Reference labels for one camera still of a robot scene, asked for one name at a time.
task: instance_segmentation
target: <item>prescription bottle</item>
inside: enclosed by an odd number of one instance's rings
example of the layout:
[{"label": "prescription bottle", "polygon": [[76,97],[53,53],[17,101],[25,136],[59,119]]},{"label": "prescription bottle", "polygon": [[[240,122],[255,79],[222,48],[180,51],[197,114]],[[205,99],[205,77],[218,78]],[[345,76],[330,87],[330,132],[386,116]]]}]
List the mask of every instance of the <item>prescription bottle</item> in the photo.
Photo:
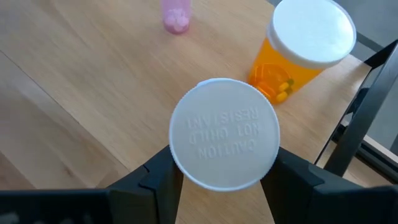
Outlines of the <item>prescription bottle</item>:
[{"label": "prescription bottle", "polygon": [[267,26],[248,83],[272,104],[285,101],[353,49],[356,29],[332,0],[283,0]]}]

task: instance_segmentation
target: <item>white lid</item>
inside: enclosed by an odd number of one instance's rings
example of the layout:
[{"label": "white lid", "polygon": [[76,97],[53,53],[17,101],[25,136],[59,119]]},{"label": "white lid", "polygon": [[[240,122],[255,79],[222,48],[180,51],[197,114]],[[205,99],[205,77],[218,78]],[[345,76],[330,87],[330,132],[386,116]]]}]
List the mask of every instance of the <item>white lid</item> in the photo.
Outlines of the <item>white lid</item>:
[{"label": "white lid", "polygon": [[274,109],[244,82],[215,78],[199,83],[179,101],[169,129],[175,163],[210,190],[240,190],[272,167],[279,149]]},{"label": "white lid", "polygon": [[271,45],[306,68],[328,68],[347,56],[356,41],[348,13],[332,0],[283,0],[267,29]]}]

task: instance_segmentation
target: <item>pink bottle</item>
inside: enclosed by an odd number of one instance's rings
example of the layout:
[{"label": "pink bottle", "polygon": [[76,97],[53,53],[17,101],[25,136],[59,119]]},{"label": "pink bottle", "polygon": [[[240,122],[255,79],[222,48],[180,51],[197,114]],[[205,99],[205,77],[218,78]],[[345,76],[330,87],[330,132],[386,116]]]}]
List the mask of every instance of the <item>pink bottle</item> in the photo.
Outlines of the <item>pink bottle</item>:
[{"label": "pink bottle", "polygon": [[161,0],[163,24],[172,34],[182,34],[189,28],[191,0]]}]

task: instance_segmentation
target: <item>floor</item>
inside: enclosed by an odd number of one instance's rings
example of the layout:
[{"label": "floor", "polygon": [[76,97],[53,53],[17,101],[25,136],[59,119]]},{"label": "floor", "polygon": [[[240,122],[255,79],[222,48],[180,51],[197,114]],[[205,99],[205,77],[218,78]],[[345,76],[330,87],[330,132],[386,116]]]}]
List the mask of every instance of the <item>floor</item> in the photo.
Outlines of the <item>floor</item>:
[{"label": "floor", "polygon": [[[396,0],[335,0],[343,6],[352,17],[356,29],[359,33],[371,39],[382,47],[387,46],[398,38],[398,1]],[[280,0],[269,0],[276,5]],[[357,43],[352,54],[366,60],[375,51],[361,43]],[[365,83],[370,86],[379,70],[373,71]],[[391,148],[398,134],[398,119],[395,119],[398,113],[398,82],[395,82],[392,90],[387,96],[382,108],[378,112],[368,135],[387,149]]]}]

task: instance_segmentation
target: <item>white cap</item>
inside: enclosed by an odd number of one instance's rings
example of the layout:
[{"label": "white cap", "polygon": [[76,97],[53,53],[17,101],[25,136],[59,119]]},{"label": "white cap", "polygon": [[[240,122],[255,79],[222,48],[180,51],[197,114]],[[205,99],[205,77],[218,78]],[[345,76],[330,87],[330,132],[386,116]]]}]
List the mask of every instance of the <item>white cap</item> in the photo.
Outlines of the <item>white cap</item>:
[{"label": "white cap", "polygon": [[332,0],[283,0],[275,8],[267,37],[287,60],[306,68],[328,68],[351,52],[356,29]]},{"label": "white cap", "polygon": [[255,184],[279,149],[274,109],[258,90],[229,78],[199,83],[179,101],[169,129],[175,163],[194,183],[233,191]]}]

